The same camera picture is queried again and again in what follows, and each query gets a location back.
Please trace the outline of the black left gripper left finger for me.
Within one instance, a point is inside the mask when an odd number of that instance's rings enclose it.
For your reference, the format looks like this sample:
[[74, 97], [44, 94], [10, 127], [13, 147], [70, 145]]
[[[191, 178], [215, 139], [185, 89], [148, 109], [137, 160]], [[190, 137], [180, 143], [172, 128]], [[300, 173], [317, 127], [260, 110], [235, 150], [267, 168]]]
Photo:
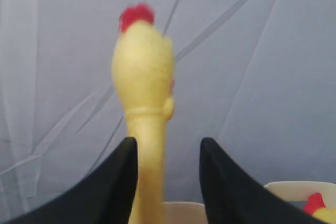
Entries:
[[89, 176], [10, 223], [128, 223], [137, 181], [137, 142], [126, 137]]

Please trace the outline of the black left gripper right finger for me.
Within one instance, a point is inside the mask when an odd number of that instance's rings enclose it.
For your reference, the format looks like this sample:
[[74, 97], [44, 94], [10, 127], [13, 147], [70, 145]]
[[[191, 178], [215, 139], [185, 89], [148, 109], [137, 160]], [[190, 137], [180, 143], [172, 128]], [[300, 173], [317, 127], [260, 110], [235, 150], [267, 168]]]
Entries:
[[200, 185], [208, 223], [320, 223], [265, 189], [211, 137], [201, 141]]

